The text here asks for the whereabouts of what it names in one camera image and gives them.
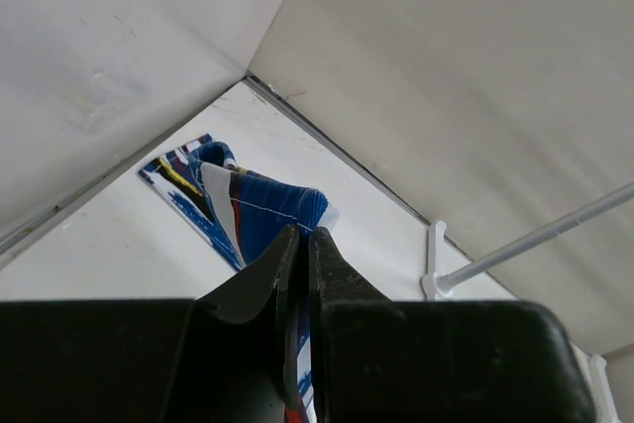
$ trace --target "black plastic part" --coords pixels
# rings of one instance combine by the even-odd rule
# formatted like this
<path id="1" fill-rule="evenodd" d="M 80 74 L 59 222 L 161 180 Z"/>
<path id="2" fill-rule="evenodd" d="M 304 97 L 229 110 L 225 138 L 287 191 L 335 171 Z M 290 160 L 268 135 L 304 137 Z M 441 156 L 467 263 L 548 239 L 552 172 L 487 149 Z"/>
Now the black plastic part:
<path id="1" fill-rule="evenodd" d="M 561 324 L 527 302 L 391 302 L 339 255 L 310 247 L 318 421 L 594 423 Z"/>
<path id="2" fill-rule="evenodd" d="M 0 421 L 281 423 L 298 244 L 284 229 L 198 301 L 0 304 Z"/>
<path id="3" fill-rule="evenodd" d="M 170 421 L 281 423 L 284 401 L 297 405 L 297 336 L 287 335 L 292 298 L 278 290 L 293 275 L 298 243 L 297 230 L 285 228 L 254 263 L 198 300 Z"/>
<path id="4" fill-rule="evenodd" d="M 0 305 L 0 421 L 162 421 L 194 301 Z"/>
<path id="5" fill-rule="evenodd" d="M 594 422 L 545 308 L 391 302 L 327 230 L 305 252 L 286 228 L 198 301 L 0 304 L 0 421 L 281 423 L 309 292 L 322 423 Z"/>

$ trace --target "white surface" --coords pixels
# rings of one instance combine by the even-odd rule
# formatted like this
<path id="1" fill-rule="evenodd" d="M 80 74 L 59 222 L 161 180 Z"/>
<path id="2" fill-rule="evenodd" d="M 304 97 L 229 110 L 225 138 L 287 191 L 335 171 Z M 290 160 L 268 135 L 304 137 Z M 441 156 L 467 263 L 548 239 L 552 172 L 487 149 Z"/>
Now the white surface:
<path id="1" fill-rule="evenodd" d="M 616 411 L 623 423 L 631 423 L 634 421 L 634 346 L 616 351 L 606 359 L 607 379 Z"/>
<path id="2" fill-rule="evenodd" d="M 472 258 L 634 179 L 634 0 L 284 0 L 251 69 Z M 498 268 L 634 341 L 634 204 Z"/>
<path id="3" fill-rule="evenodd" d="M 0 238 L 244 74 L 281 0 L 0 0 Z"/>
<path id="4" fill-rule="evenodd" d="M 605 373 L 607 362 L 602 356 L 592 356 L 589 359 L 589 371 L 594 389 L 598 423 L 621 423 L 616 413 L 610 384 Z"/>
<path id="5" fill-rule="evenodd" d="M 147 158 L 0 271 L 0 299 L 200 296 L 231 268 L 140 178 L 157 154 L 204 133 L 240 165 L 321 189 L 341 216 L 342 255 L 391 298 L 422 299 L 426 229 L 369 182 L 240 83 Z M 448 270 L 466 263 L 447 247 Z M 488 276 L 456 298 L 511 298 Z"/>
<path id="6" fill-rule="evenodd" d="M 226 230 L 227 238 L 229 238 L 234 250 L 238 252 L 239 260 L 243 263 L 244 257 L 242 257 L 238 236 L 236 234 L 236 216 L 234 215 L 234 209 L 229 199 L 231 172 L 224 167 L 219 167 L 212 163 L 203 163 L 200 167 L 200 171 L 203 181 L 202 188 L 204 188 L 206 193 L 211 197 L 218 223 Z"/>

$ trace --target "white floor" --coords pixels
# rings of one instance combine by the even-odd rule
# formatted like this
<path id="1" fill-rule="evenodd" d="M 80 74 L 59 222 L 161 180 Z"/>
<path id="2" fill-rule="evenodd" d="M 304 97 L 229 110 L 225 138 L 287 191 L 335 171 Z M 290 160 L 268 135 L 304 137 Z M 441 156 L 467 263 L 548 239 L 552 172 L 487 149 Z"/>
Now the white floor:
<path id="1" fill-rule="evenodd" d="M 137 177 L 158 153 L 210 133 L 239 164 L 321 189 L 341 212 L 343 256 L 393 299 L 422 299 L 426 227 L 239 83 L 0 271 L 0 299 L 200 296 L 233 271 Z M 450 268 L 467 260 L 448 249 Z M 510 298 L 487 276 L 456 298 Z"/>

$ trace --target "white rod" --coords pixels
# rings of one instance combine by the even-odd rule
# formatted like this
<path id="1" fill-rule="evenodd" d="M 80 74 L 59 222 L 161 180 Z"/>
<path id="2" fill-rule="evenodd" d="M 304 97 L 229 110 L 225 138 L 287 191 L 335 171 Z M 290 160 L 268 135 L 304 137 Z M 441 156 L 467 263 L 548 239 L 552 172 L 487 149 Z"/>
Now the white rod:
<path id="1" fill-rule="evenodd" d="M 479 260 L 475 260 L 471 264 L 466 265 L 450 274 L 440 276 L 438 278 L 438 287 L 447 292 L 453 289 L 461 282 L 491 269 L 497 264 L 503 263 L 511 258 L 515 258 L 528 250 L 548 242 L 553 238 L 568 232 L 572 228 L 579 226 L 581 223 L 594 218 L 601 213 L 607 212 L 614 207 L 621 205 L 634 198 L 634 182 L 625 185 L 612 193 L 605 195 L 589 205 L 579 210 L 569 213 L 568 215 L 555 220 L 548 225 L 538 228 L 528 235 L 518 238 L 514 242 L 503 246 L 489 253 Z"/>

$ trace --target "colorful fabric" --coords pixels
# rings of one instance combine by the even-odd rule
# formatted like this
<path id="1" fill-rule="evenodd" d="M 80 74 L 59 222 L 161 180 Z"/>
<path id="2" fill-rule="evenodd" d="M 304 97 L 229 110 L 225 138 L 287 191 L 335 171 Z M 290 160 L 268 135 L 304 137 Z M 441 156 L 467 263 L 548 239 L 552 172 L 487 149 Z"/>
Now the colorful fabric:
<path id="1" fill-rule="evenodd" d="M 319 190 L 240 168 L 231 149 L 209 135 L 152 160 L 139 174 L 236 270 L 256 260 L 286 225 L 297 225 L 307 243 L 315 227 L 332 228 L 338 217 Z M 297 369 L 308 407 L 313 390 L 307 309 L 298 325 Z M 286 419 L 307 421 L 305 413 L 290 411 Z"/>
<path id="2" fill-rule="evenodd" d="M 245 265 L 207 205 L 204 191 L 189 168 L 189 153 L 211 143 L 206 134 L 165 153 L 139 170 L 139 176 L 174 207 L 198 234 L 236 271 Z"/>

